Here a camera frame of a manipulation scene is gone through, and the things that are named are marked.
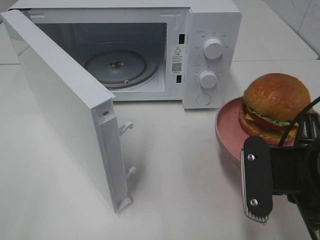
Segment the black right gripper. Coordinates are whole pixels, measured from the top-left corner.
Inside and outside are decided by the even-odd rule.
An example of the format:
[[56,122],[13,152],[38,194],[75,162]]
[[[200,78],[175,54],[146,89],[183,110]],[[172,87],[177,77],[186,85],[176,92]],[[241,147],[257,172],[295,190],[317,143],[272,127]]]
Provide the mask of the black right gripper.
[[293,146],[271,149],[273,194],[296,204],[311,239],[320,238],[320,116],[303,115]]

